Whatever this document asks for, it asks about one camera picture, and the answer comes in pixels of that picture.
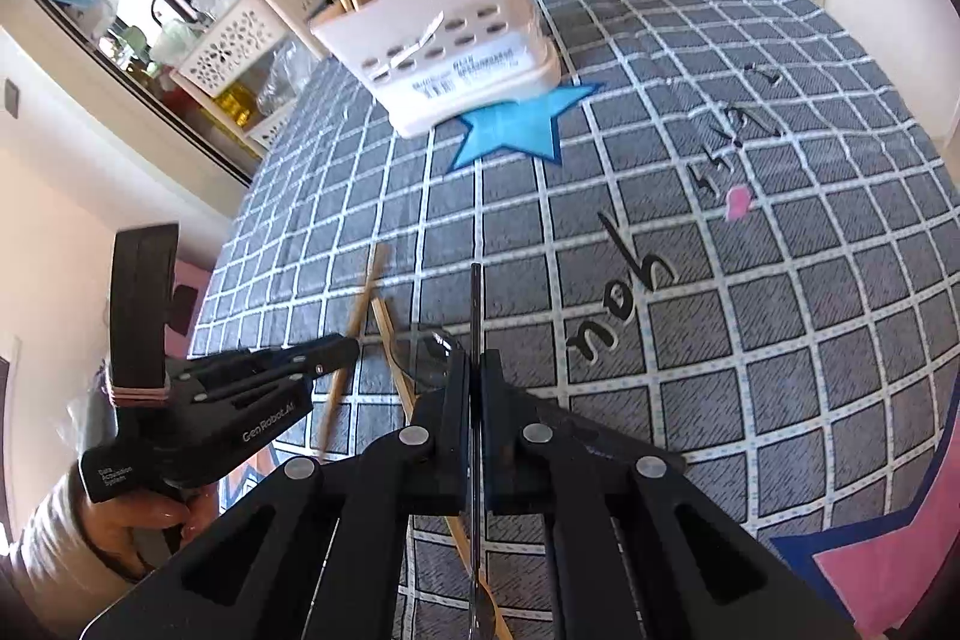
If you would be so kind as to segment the person's left forearm sleeve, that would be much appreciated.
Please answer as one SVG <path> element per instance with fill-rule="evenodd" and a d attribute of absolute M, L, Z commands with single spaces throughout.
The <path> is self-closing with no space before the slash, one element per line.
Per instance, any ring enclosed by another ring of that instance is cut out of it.
<path fill-rule="evenodd" d="M 78 638 L 135 585 L 89 545 L 80 498 L 80 476 L 71 466 L 2 555 L 3 638 Z"/>

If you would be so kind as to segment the person's left hand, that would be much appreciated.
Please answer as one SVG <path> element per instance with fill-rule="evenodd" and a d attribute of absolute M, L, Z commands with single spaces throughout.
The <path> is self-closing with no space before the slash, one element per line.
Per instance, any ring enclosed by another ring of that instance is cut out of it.
<path fill-rule="evenodd" d="M 137 531 L 179 528 L 187 544 L 203 533 L 218 515 L 218 489 L 205 486 L 187 500 L 174 500 L 149 491 L 133 491 L 106 502 L 91 502 L 80 481 L 78 466 L 68 473 L 70 510 L 76 525 L 78 551 L 68 571 L 85 590 L 107 590 L 109 583 L 137 583 L 153 570 L 135 542 Z"/>

